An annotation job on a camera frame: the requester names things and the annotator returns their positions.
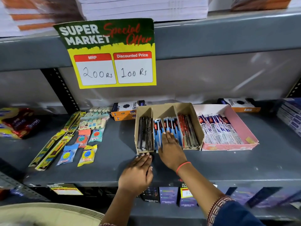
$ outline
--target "pink box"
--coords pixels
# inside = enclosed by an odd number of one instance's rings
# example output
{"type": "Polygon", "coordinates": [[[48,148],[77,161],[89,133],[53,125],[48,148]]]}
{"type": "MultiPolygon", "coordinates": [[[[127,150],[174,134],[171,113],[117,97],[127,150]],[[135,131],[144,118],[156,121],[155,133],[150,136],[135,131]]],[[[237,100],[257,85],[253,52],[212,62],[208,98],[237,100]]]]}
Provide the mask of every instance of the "pink box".
{"type": "Polygon", "coordinates": [[[252,150],[255,146],[259,144],[258,139],[250,131],[250,129],[245,125],[245,123],[239,118],[236,112],[229,105],[193,105],[196,114],[199,116],[201,114],[224,114],[233,128],[244,142],[244,144],[210,144],[203,143],[202,151],[238,151],[238,150],[252,150]]]}

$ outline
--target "orange wristband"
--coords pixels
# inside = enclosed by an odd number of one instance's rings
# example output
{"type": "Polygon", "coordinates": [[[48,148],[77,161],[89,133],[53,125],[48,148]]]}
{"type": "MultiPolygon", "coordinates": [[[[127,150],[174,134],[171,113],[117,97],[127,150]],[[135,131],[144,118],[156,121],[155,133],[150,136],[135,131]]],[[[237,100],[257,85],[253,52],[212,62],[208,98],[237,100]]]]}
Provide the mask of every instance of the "orange wristband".
{"type": "Polygon", "coordinates": [[[179,168],[180,168],[181,166],[185,165],[186,163],[191,163],[191,162],[185,162],[185,163],[182,163],[181,165],[179,165],[177,171],[175,172],[177,175],[178,175],[178,170],[179,170],[179,168]]]}

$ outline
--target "yellow and green sign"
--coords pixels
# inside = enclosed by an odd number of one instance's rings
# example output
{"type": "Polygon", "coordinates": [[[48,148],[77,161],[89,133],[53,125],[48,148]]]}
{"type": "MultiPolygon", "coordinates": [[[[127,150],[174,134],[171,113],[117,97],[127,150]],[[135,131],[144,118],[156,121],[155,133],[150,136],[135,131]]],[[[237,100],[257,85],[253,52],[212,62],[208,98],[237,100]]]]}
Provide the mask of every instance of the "yellow and green sign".
{"type": "Polygon", "coordinates": [[[152,19],[78,21],[54,28],[68,50],[81,89],[156,85],[152,19]]]}

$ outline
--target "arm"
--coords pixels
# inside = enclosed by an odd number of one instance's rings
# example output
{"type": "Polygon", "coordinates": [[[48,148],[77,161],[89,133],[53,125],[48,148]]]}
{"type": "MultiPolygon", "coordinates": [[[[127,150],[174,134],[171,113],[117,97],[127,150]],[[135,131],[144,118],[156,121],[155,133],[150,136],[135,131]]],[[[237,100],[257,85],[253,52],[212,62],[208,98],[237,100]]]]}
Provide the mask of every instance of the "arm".
{"type": "Polygon", "coordinates": [[[187,159],[173,134],[162,134],[162,144],[163,149],[159,149],[160,158],[167,167],[177,171],[185,182],[204,215],[207,216],[208,225],[263,226],[260,220],[242,205],[213,186],[191,163],[182,165],[187,162],[187,159]]]}
{"type": "Polygon", "coordinates": [[[153,179],[151,161],[149,153],[142,154],[124,169],[118,181],[117,193],[101,224],[127,225],[135,197],[145,191],[153,179]]]}

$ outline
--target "person's left hand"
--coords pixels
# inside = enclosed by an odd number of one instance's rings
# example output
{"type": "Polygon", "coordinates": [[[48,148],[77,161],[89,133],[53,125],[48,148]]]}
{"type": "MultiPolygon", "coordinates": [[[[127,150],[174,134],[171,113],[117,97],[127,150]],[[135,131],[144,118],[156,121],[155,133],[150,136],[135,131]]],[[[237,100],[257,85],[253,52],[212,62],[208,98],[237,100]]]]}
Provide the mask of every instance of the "person's left hand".
{"type": "Polygon", "coordinates": [[[137,156],[122,172],[118,189],[125,190],[136,197],[149,187],[153,180],[152,156],[149,153],[137,156]]]}

